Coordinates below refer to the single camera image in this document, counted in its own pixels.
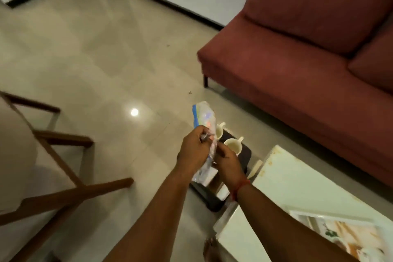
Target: red thread bracelet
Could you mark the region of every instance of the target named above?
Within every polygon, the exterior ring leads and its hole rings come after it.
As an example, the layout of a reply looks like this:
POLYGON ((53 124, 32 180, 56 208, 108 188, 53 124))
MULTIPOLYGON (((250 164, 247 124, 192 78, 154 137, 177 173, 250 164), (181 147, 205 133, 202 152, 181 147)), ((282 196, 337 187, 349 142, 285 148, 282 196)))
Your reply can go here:
POLYGON ((231 198, 233 201, 237 202, 237 192, 240 190, 240 188, 244 185, 250 185, 251 181, 249 181, 248 179, 241 181, 237 187, 231 191, 231 198))

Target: hand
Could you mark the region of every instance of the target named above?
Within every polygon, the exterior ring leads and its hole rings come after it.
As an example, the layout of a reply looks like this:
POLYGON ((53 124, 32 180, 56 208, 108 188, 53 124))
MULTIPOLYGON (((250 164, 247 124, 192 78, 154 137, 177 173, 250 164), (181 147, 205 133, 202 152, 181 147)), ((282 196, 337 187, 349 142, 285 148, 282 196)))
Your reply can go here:
POLYGON ((235 190, 242 181, 247 180, 236 153, 221 142, 217 142, 215 162, 220 178, 229 191, 235 190))
POLYGON ((203 143, 200 140, 200 136, 208 132, 209 128, 199 125, 183 139, 175 170, 189 178, 189 181, 208 158, 212 139, 207 139, 203 143))

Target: plastic bag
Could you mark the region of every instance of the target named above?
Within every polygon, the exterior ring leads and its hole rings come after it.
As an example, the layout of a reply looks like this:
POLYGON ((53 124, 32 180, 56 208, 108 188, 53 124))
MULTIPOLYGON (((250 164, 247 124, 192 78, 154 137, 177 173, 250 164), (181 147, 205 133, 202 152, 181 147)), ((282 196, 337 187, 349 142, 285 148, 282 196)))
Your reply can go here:
POLYGON ((214 161, 214 155, 216 153, 217 136, 216 136, 216 115, 210 108, 208 102, 200 102, 193 106, 194 114, 194 128, 199 125, 204 125, 210 129, 209 135, 213 136, 213 142, 210 146, 209 156, 205 163, 195 173, 193 180, 198 183, 203 183, 206 179, 209 169, 214 161))

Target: magazine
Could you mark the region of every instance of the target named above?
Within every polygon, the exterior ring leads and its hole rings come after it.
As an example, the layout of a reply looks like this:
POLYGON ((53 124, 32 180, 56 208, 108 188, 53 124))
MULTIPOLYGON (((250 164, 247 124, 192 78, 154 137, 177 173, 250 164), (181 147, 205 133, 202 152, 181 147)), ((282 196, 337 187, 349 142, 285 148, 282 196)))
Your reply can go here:
POLYGON ((385 261, 385 243, 371 222, 296 210, 290 210, 289 214, 361 262, 385 261))

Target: black sofa leg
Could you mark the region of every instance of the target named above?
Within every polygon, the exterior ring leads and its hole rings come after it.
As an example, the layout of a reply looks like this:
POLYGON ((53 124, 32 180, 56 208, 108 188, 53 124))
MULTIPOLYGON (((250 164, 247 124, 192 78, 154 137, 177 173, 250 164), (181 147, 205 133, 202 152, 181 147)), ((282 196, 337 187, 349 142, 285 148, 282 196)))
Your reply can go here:
POLYGON ((205 87, 205 88, 209 87, 208 81, 209 81, 209 78, 204 75, 203 76, 203 87, 205 87))

